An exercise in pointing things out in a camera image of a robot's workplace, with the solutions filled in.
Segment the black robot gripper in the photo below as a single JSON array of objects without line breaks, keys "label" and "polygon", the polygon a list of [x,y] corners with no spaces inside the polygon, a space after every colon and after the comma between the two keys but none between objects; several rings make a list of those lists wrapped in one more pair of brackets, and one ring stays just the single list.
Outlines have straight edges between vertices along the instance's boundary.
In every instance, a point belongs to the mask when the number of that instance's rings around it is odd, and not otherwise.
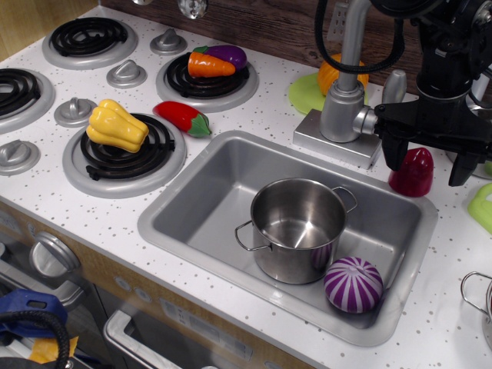
[{"label": "black robot gripper", "polygon": [[449,97],[420,93],[417,100],[379,104],[374,132],[382,141],[386,165],[399,171],[410,142],[449,151],[453,160],[448,184],[464,185],[481,155],[491,154],[491,123],[475,115],[467,105],[471,90]]}]

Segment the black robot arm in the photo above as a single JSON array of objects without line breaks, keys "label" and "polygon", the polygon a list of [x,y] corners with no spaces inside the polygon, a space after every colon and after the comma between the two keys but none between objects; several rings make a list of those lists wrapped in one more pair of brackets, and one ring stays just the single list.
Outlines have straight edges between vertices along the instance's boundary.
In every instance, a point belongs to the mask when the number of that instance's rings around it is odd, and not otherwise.
[{"label": "black robot arm", "polygon": [[415,101],[375,108],[374,132],[387,166],[399,171],[409,143],[456,153],[449,184],[463,185],[491,158],[491,124],[467,105],[472,84],[491,63],[489,1],[374,1],[396,23],[418,28],[422,64]]}]

